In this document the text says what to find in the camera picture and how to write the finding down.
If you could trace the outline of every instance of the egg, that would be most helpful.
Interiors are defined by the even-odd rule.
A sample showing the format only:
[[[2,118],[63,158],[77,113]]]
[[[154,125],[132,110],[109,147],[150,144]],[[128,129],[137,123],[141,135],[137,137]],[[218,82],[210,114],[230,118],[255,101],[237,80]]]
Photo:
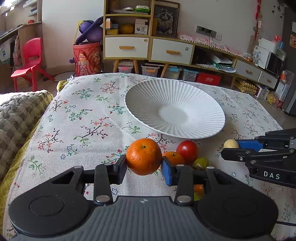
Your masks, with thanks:
[[[239,148],[239,144],[236,140],[229,139],[226,142],[224,142],[224,148]]]

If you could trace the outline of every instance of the red tomato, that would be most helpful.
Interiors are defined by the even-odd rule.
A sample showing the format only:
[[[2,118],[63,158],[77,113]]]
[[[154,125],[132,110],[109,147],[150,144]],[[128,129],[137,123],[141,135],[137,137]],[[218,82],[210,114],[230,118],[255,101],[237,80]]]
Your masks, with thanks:
[[[184,158],[186,165],[192,166],[193,162],[198,158],[199,149],[197,145],[189,140],[181,142],[176,152],[181,154]]]

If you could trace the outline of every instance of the red chair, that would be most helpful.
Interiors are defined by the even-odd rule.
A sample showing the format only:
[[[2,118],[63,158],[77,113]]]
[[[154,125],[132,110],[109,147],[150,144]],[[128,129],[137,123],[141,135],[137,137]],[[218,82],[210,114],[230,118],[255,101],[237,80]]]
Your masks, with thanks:
[[[37,91],[36,83],[36,71],[42,73],[50,80],[54,81],[54,78],[40,68],[42,64],[42,38],[31,39],[26,42],[22,47],[22,53],[25,59],[25,65],[11,75],[13,78],[15,92],[17,92],[17,77],[23,77],[33,85],[33,91]],[[32,79],[27,76],[28,73],[32,74]]]

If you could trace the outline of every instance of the white plate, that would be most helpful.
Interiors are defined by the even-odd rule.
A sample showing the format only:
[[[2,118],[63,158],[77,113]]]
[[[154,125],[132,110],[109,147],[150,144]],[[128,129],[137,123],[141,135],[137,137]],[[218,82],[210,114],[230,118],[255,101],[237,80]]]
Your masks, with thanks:
[[[155,79],[136,84],[126,93],[125,104],[142,124],[174,137],[211,137],[225,124],[224,112],[211,96],[177,80]]]

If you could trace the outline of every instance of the floral tablecloth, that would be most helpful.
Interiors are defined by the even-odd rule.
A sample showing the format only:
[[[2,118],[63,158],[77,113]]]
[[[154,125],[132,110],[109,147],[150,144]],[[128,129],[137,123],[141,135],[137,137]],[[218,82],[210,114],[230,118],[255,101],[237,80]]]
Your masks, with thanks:
[[[94,169],[101,163],[115,163],[136,139],[155,140],[162,152],[175,150],[183,139],[156,133],[135,120],[126,110],[125,93],[135,84],[153,79],[136,74],[98,74],[73,78],[54,98],[35,132],[10,188],[7,206],[15,197],[76,165]],[[227,139],[250,139],[281,127],[261,104],[250,95],[229,89],[189,83],[212,96],[226,116],[223,130],[211,138],[194,140],[200,156],[211,165],[241,180],[272,198],[279,208],[279,221],[296,222],[291,189],[249,177],[244,163],[225,161],[220,152]],[[176,187],[165,185],[158,170],[148,176],[131,171],[121,185],[111,186],[114,199],[119,195],[172,196]],[[93,185],[85,196],[92,198]],[[11,238],[15,231],[4,215],[3,234]],[[295,228],[275,225],[276,239],[296,235]]]

